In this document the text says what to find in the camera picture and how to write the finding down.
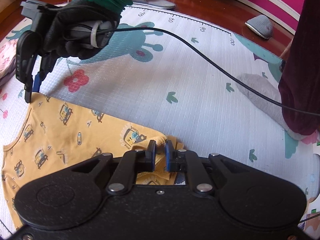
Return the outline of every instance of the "grey slipper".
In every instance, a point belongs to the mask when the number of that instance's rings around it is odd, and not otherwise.
[[[133,0],[134,4],[148,5],[154,8],[173,9],[175,4],[166,0]]]
[[[269,18],[263,14],[248,20],[245,25],[257,35],[269,39],[273,35],[273,27]]]

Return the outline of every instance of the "black glove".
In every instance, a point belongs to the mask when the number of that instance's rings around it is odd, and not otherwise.
[[[44,50],[56,50],[60,57],[78,57],[88,59],[96,55],[102,48],[86,49],[79,41],[65,40],[69,25],[86,21],[110,21],[116,29],[120,16],[108,9],[88,0],[72,0],[55,16],[52,25],[44,38]]]

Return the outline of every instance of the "yellow garment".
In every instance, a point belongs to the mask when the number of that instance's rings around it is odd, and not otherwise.
[[[18,137],[4,146],[2,184],[15,226],[21,222],[14,197],[24,184],[101,153],[121,157],[130,149],[145,149],[150,139],[157,143],[156,171],[139,175],[137,184],[173,185],[176,174],[164,168],[162,133],[39,93],[32,93],[31,102]]]

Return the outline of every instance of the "foot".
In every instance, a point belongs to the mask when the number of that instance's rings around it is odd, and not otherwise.
[[[278,89],[276,89],[271,83],[264,77],[256,74],[241,74],[237,77],[241,82],[253,88],[257,92],[271,98],[277,102],[281,102],[281,96]],[[257,96],[256,94],[245,89],[243,86],[236,84],[242,94],[244,94],[257,108],[270,116],[279,125],[281,125],[287,133],[295,140],[302,140],[306,136],[295,133],[289,129],[284,118],[282,116],[282,109],[280,106],[276,106],[273,103],[266,101],[265,99]]]

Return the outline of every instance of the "maroon pants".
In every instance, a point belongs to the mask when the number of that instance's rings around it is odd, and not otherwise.
[[[320,0],[305,0],[289,58],[279,82],[282,103],[320,113]],[[282,109],[289,128],[302,135],[312,134],[320,118]]]

